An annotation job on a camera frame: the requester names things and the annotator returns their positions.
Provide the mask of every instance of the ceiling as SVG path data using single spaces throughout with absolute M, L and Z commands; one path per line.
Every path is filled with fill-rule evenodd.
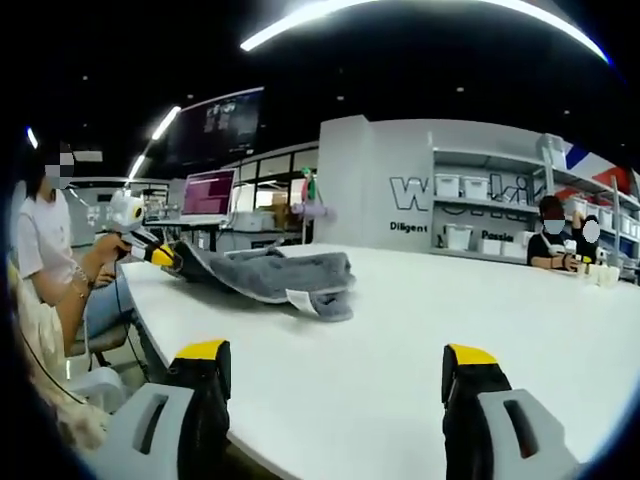
M 264 85 L 258 152 L 316 140 L 321 121 L 362 113 L 556 133 L 640 170 L 637 42 L 620 28 L 625 12 L 607 2 L 556 0 L 613 67 L 541 22 L 486 4 L 353 7 L 241 50 L 284 3 L 218 0 L 31 22 L 25 39 L 45 40 L 33 40 L 28 61 L 10 56 L 16 144 L 31 125 L 39 138 L 102 149 L 104 161 L 81 164 L 76 175 L 123 176 L 172 105 Z M 144 176 L 162 171 L 151 165 Z

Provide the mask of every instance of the gray cloth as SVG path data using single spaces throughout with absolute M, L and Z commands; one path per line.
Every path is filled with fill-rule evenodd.
M 186 265 L 191 265 L 191 270 L 196 259 L 218 282 L 249 298 L 282 304 L 289 302 L 287 290 L 295 290 L 309 294 L 321 320 L 342 321 L 353 315 L 346 292 L 355 283 L 355 277 L 345 253 L 289 258 L 276 248 L 268 248 L 223 255 L 188 242 L 179 243 L 174 250 Z

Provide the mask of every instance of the computer screen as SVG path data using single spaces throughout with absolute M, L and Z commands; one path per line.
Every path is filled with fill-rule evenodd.
M 166 166 L 251 155 L 263 89 L 233 93 L 183 109 L 168 131 Z
M 187 177 L 183 215 L 228 215 L 235 170 L 217 170 Z

